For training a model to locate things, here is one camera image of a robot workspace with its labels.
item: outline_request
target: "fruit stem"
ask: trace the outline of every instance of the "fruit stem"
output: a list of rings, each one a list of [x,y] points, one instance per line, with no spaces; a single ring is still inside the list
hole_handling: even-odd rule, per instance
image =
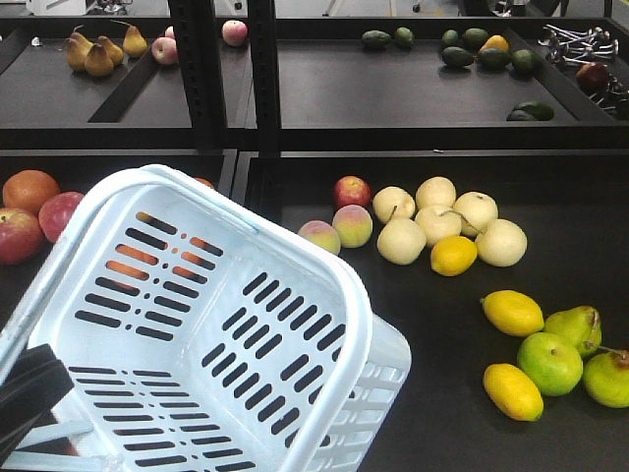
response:
[[[388,223],[388,222],[391,220],[391,218],[393,217],[393,213],[395,213],[395,210],[396,210],[396,209],[397,209],[397,205],[394,205],[394,206],[393,206],[393,209],[391,210],[391,214],[389,214],[389,217],[388,217],[388,219],[386,220],[386,222],[387,222],[387,223]]]
[[[459,216],[461,216],[461,219],[463,221],[465,221],[465,224],[467,224],[468,226],[470,226],[474,231],[476,231],[477,233],[484,233],[484,231],[481,231],[479,228],[475,227],[469,220],[468,218],[466,218],[462,213],[459,213],[456,209],[447,209],[446,211],[444,211],[442,214],[440,214],[439,216],[444,216],[446,213],[454,213],[454,214],[458,214]]]
[[[605,347],[605,346],[601,346],[600,344],[598,346],[596,346],[592,341],[587,340],[586,341],[586,347],[590,348],[590,347],[596,347],[597,349],[600,349],[602,351],[607,351],[607,352],[612,352],[613,354],[616,354],[618,356],[620,356],[620,358],[624,361],[627,359],[627,351],[620,351],[618,349],[612,349],[610,347]]]
[[[120,25],[125,25],[127,27],[132,27],[133,26],[131,23],[121,22],[120,20],[109,20],[109,21],[113,22],[113,23],[119,23]]]

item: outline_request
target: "avocado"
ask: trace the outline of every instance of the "avocado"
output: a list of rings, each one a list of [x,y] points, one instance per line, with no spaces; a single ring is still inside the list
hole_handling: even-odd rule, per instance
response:
[[[524,111],[535,116],[537,120],[548,121],[554,117],[554,109],[547,103],[531,100],[523,101],[513,107],[513,111]]]
[[[540,56],[530,49],[518,49],[511,53],[513,70],[523,76],[532,74],[540,65]]]
[[[538,119],[524,110],[513,110],[507,116],[507,121],[538,121]]]
[[[463,31],[463,42],[466,47],[474,51],[478,51],[483,47],[483,44],[489,39],[489,33],[481,28],[468,28]]]
[[[361,41],[367,49],[383,49],[391,41],[391,35],[379,29],[370,29],[363,33]]]
[[[395,30],[393,34],[393,40],[400,47],[413,47],[415,44],[415,35],[413,32],[404,27],[400,27]]]
[[[441,47],[456,46],[459,42],[459,32],[455,29],[448,29],[441,37]]]
[[[497,47],[488,47],[479,52],[477,60],[486,69],[499,71],[511,62],[511,55]]]
[[[461,68],[474,63],[474,54],[458,46],[448,46],[441,51],[441,60],[448,67]]]

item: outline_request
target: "black metal upright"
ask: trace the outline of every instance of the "black metal upright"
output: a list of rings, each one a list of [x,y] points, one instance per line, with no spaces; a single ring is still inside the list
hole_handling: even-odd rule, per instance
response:
[[[274,0],[249,0],[250,48],[260,151],[279,150],[282,127]]]
[[[168,0],[197,148],[223,148],[227,129],[213,0]]]

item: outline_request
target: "peach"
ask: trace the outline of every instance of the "peach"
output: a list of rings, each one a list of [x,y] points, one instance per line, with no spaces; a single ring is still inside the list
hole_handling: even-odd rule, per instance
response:
[[[338,233],[325,221],[319,219],[308,221],[299,228],[297,234],[334,255],[341,252],[341,240]]]
[[[372,236],[372,216],[360,205],[343,206],[334,213],[332,227],[341,239],[341,247],[360,248]]]

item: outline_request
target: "pink apple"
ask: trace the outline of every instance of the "pink apple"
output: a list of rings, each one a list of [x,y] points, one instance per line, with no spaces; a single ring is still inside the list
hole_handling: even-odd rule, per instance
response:
[[[177,41],[172,37],[161,36],[150,46],[155,61],[162,66],[170,66],[179,62]]]
[[[360,177],[346,175],[334,184],[334,203],[336,209],[347,205],[366,207],[372,200],[372,188]]]
[[[247,25],[239,20],[228,20],[220,30],[223,40],[230,46],[242,46],[247,40]]]
[[[83,199],[80,192],[62,192],[48,199],[39,211],[39,226],[48,241],[56,243],[59,235],[68,225],[68,221]]]
[[[168,27],[164,32],[164,36],[175,39],[175,29],[173,27]]]
[[[33,257],[45,241],[36,216],[25,209],[0,208],[0,265],[12,266]]]

